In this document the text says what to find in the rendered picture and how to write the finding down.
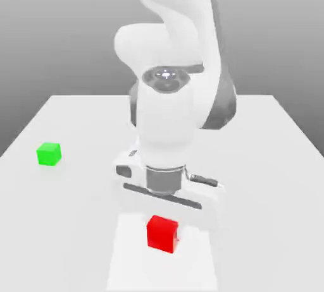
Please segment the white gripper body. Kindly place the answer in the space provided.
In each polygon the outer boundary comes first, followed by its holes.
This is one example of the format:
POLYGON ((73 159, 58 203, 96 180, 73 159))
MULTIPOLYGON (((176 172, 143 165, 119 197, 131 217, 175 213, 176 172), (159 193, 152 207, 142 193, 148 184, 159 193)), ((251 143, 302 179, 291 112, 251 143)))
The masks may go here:
POLYGON ((118 188, 120 208, 124 212, 141 212, 191 225, 201 230, 216 231, 223 213, 223 190, 186 182, 174 195, 159 196, 148 189, 123 183, 118 188))

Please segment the small red cube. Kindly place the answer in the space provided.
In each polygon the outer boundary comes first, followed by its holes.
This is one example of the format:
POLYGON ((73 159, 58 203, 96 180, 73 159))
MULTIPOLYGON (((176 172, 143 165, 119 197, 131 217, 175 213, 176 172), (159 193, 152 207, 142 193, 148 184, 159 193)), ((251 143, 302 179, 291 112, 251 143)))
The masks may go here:
POLYGON ((146 225, 147 245, 167 253, 173 253, 178 242, 178 222, 153 215, 146 225))

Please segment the small green cube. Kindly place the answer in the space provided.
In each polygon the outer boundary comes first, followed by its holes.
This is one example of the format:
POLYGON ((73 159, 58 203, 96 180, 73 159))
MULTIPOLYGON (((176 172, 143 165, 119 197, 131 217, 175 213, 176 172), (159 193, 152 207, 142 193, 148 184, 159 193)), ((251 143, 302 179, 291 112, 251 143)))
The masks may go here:
POLYGON ((62 158, 59 143, 45 142, 37 150, 37 160, 43 166, 55 166, 62 158))

